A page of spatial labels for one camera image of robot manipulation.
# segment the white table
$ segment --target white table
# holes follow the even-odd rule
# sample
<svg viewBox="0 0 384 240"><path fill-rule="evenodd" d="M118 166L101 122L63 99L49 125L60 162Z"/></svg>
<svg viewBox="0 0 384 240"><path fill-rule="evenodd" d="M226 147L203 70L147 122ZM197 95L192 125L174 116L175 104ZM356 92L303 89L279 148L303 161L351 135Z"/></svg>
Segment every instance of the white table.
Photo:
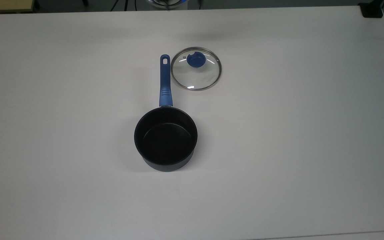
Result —
<svg viewBox="0 0 384 240"><path fill-rule="evenodd" d="M384 232L294 237L289 240L384 240Z"/></svg>
<svg viewBox="0 0 384 240"><path fill-rule="evenodd" d="M159 56L197 124L182 169L134 146ZM384 18L358 6L0 15L0 240L239 240L384 231Z"/></svg>

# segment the black saucepan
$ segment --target black saucepan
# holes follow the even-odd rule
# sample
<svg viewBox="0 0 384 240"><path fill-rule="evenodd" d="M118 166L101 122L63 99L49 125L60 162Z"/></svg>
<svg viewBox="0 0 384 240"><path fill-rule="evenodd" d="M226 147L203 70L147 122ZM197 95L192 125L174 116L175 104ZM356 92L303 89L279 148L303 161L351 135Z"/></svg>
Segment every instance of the black saucepan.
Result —
<svg viewBox="0 0 384 240"><path fill-rule="evenodd" d="M171 172L183 167L191 159L198 131L188 114L172 107L170 56L162 55L160 66L160 107L139 120L134 131L134 143L149 166Z"/></svg>

